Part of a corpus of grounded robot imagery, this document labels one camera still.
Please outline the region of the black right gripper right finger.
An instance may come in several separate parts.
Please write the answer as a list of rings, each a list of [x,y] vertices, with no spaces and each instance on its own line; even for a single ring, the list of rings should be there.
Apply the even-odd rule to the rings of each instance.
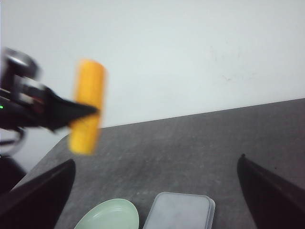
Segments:
[[[258,229],[303,229],[305,190],[244,154],[237,162],[243,197]]]

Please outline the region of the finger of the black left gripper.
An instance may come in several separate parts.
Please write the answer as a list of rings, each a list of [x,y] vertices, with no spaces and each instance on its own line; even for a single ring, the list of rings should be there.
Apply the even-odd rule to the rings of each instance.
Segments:
[[[97,113],[98,109],[96,107],[62,99],[54,92],[46,92],[46,128],[51,131],[68,126],[72,121]]]

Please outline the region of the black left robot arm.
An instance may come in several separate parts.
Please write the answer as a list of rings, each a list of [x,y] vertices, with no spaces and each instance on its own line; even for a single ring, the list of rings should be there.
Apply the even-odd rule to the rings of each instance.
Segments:
[[[13,158],[21,148],[27,129],[52,132],[80,118],[98,113],[96,105],[61,98],[45,85],[31,85],[39,66],[29,55],[7,48],[0,74],[0,184],[14,186],[26,171]]]

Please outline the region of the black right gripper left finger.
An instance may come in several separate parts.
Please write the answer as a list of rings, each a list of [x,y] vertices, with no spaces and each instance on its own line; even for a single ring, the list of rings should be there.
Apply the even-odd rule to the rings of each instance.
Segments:
[[[76,174],[72,159],[0,197],[2,229],[53,229],[70,196]]]

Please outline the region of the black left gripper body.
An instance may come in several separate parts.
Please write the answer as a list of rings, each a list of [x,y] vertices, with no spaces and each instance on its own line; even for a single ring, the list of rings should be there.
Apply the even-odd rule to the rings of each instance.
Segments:
[[[56,130],[51,115],[50,95],[46,86],[34,86],[38,64],[29,55],[6,48],[0,75],[0,127],[6,130],[18,127],[44,127]]]

